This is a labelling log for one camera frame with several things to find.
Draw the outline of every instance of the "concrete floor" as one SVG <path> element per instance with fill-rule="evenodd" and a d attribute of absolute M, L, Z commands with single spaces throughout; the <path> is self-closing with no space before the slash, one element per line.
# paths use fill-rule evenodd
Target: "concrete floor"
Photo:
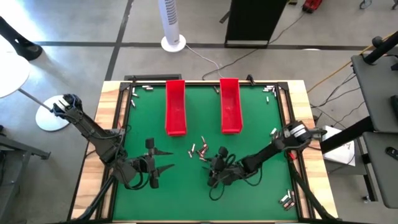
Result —
<path fill-rule="evenodd" d="M 229 9 L 230 0 L 177 0 L 180 30 L 188 43 L 219 44 L 224 42 L 226 23 L 218 21 Z M 305 15 L 274 44 L 279 45 L 369 45 L 376 35 L 396 31 L 398 11 L 391 11 L 391 0 L 374 1 L 359 10 L 360 0 L 324 1 L 314 14 Z M 273 38 L 300 15 L 302 5 L 287 6 Z M 0 14 L 22 35 L 39 42 L 115 42 L 127 6 L 127 0 L 26 0 L 1 1 Z M 157 0 L 134 0 L 123 42 L 159 42 L 163 37 Z M 113 47 L 44 47 L 45 53 L 32 61 L 32 72 L 23 88 L 40 100 L 53 95 L 75 93 L 83 100 L 85 111 L 96 111 Z M 232 62 L 251 49 L 195 49 L 220 66 Z M 0 52 L 13 51 L 0 37 Z M 226 77 L 281 80 L 302 79 L 311 87 L 349 58 L 357 54 L 345 50 L 258 50 L 233 66 L 221 71 Z M 187 80 L 199 80 L 214 70 L 212 63 L 189 50 L 168 54 L 160 48 L 121 47 L 112 80 L 125 75 L 181 73 Z M 344 69 L 309 94 L 310 101 L 320 104 L 337 84 L 351 73 Z M 209 79 L 218 78 L 216 74 Z M 336 93 L 356 88 L 356 79 Z M 340 119 L 362 102 L 359 91 L 324 106 Z M 80 164 L 87 142 L 72 127 L 46 133 L 35 123 L 38 106 L 20 93 L 0 99 L 0 124 L 11 138 L 51 151 L 51 159 L 33 158 L 29 163 L 21 192 L 10 222 L 27 219 L 28 223 L 60 222 L 67 218 Z M 342 124 L 349 126 L 367 116 L 366 107 L 353 112 Z M 333 124 L 322 116 L 319 126 Z M 363 179 L 356 176 L 330 176 L 339 217 L 356 222 L 396 223 L 398 213 L 382 202 L 365 204 Z"/>

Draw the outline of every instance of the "green mat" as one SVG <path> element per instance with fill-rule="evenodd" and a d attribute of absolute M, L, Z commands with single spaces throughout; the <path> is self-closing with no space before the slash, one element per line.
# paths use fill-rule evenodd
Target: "green mat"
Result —
<path fill-rule="evenodd" d="M 287 189 L 292 188 L 287 161 L 278 154 L 263 165 L 260 185 L 251 187 L 242 180 L 225 187 L 221 199 L 209 198 L 208 173 L 205 163 L 187 151 L 192 144 L 202 146 L 204 136 L 210 149 L 207 157 L 214 156 L 220 146 L 240 159 L 254 154 L 269 144 L 269 133 L 282 127 L 277 100 L 261 86 L 241 86 L 243 130 L 241 134 L 221 133 L 220 96 L 211 86 L 187 86 L 185 90 L 187 135 L 170 137 L 165 132 L 165 87 L 155 86 L 153 91 L 137 88 L 140 98 L 131 108 L 129 124 L 132 129 L 126 136 L 125 148 L 129 157 L 147 152 L 145 139 L 155 138 L 161 151 L 173 152 L 170 156 L 157 156 L 156 165 L 175 164 L 162 173 L 159 188 L 149 184 L 142 190 L 127 190 L 118 186 L 114 220 L 297 220 L 294 209 L 285 211 L 278 203 Z M 130 184 L 136 184 L 138 176 Z M 248 181 L 256 183 L 259 174 Z M 213 197 L 221 193 L 221 186 Z"/>

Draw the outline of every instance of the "red bin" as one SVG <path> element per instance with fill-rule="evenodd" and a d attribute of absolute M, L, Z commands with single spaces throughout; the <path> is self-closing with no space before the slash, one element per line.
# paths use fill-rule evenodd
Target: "red bin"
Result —
<path fill-rule="evenodd" d="M 221 132 L 239 134 L 243 128 L 239 79 L 221 78 Z"/>
<path fill-rule="evenodd" d="M 181 136 L 187 133 L 185 116 L 185 80 L 166 81 L 166 133 Z"/>

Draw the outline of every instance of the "white round table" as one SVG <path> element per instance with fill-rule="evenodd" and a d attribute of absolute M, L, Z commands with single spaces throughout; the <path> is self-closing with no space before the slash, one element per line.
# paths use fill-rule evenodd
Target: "white round table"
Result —
<path fill-rule="evenodd" d="M 28 79 L 29 72 L 29 62 L 23 57 L 15 53 L 0 54 L 0 98 L 18 90 L 40 105 L 36 112 L 36 123 L 41 129 L 45 131 L 57 131 L 64 128 L 69 122 L 50 112 L 53 103 L 61 99 L 62 95 L 53 96 L 42 103 L 27 93 L 21 86 Z"/>

